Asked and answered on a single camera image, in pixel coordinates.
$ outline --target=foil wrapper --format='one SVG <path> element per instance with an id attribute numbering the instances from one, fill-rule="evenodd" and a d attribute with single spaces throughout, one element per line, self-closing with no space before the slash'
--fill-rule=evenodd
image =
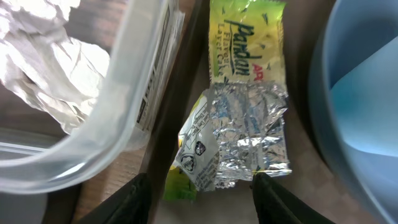
<path id="1" fill-rule="evenodd" d="M 216 187 L 252 180 L 256 172 L 291 173 L 284 139 L 287 92 L 276 82 L 215 83 L 210 118 L 220 161 Z"/>

